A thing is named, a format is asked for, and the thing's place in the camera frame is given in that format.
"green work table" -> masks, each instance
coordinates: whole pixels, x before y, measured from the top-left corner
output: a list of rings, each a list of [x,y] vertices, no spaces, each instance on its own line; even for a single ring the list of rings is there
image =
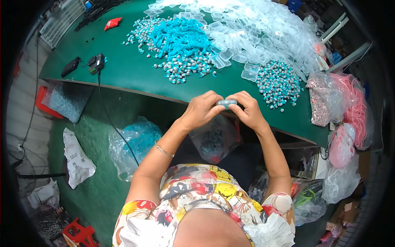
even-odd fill
[[[203,78],[191,75],[187,77],[186,83],[171,84],[167,78],[164,78],[166,73],[163,69],[152,68],[153,64],[166,61],[165,58],[154,58],[156,54],[154,52],[150,52],[151,57],[147,58],[147,46],[143,47],[145,52],[141,55],[137,43],[122,45],[121,43],[127,39],[126,35],[134,29],[134,21],[145,16],[143,11],[152,2],[151,0],[127,1],[75,32],[74,29],[83,18],[80,16],[48,56],[39,78],[97,85],[97,75],[91,75],[87,66],[79,65],[65,78],[61,78],[60,74],[63,67],[77,56],[83,60],[81,64],[86,64],[92,56],[103,53],[108,59],[100,75],[100,83],[103,87],[183,103],[209,90],[215,91],[224,98],[245,90],[257,99],[262,114],[270,126],[319,146],[327,146],[328,128],[315,126],[310,122],[311,109],[307,90],[301,92],[295,107],[286,104],[282,106],[284,112],[281,113],[280,109],[270,110],[267,107],[255,83],[241,78],[244,64],[231,60],[231,66],[216,70],[217,77],[212,74],[207,74]],[[172,17],[173,14],[183,11],[178,6],[166,7],[163,10],[164,12],[160,14],[163,18]],[[118,17],[122,17],[119,25],[104,31],[107,21]],[[212,22],[209,13],[204,18],[208,23]]]

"silver bangle bracelet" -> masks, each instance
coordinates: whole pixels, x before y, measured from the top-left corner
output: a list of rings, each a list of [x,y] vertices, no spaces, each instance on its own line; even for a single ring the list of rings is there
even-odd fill
[[[161,151],[162,153],[164,153],[165,155],[167,155],[167,156],[169,156],[171,158],[174,157],[174,155],[171,155],[171,154],[167,153],[166,151],[164,151],[163,149],[161,149],[156,142],[157,141],[155,141],[155,145],[156,145],[156,148],[159,149],[159,151]]]

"ruffled sleeve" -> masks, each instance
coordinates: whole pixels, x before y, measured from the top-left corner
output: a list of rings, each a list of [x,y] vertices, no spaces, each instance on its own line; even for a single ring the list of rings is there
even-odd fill
[[[248,224],[244,230],[255,247],[290,247],[295,235],[288,223],[278,214],[272,213],[265,223]]]
[[[117,223],[115,224],[113,234],[113,246],[121,246],[122,238],[120,237],[120,232],[127,224],[128,219],[147,219],[151,214],[152,210],[154,210],[155,208],[155,203],[148,200],[135,200],[126,203],[118,216]]]
[[[281,215],[289,224],[291,231],[295,234],[295,215],[293,214],[292,199],[284,192],[277,192],[270,195],[263,203],[262,207],[269,217],[272,213]]]

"red plastic stool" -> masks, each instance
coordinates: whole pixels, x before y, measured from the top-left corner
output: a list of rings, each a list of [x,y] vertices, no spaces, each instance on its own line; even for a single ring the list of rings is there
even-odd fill
[[[83,227],[77,223],[78,218],[71,222],[66,228],[63,229],[63,237],[67,241],[67,244],[72,247],[79,246],[80,243],[88,247],[98,247],[99,243],[95,243],[92,238],[92,234],[95,230],[91,226]]]
[[[48,88],[45,86],[40,86],[40,88],[38,89],[37,92],[37,97],[36,97],[36,101],[34,102],[34,105],[42,110],[45,111],[46,113],[48,113],[49,115],[52,115],[54,117],[60,118],[62,119],[63,116],[60,115],[57,111],[52,110],[51,108],[49,108],[48,106],[44,105],[41,103],[41,101],[43,100],[44,96],[47,94],[47,90]]]

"woman's left hand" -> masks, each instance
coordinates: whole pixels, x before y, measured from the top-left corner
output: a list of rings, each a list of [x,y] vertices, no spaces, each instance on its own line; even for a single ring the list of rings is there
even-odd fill
[[[205,125],[225,109],[225,106],[212,107],[217,101],[223,99],[221,95],[212,90],[193,98],[184,114],[179,118],[180,124],[188,131]]]

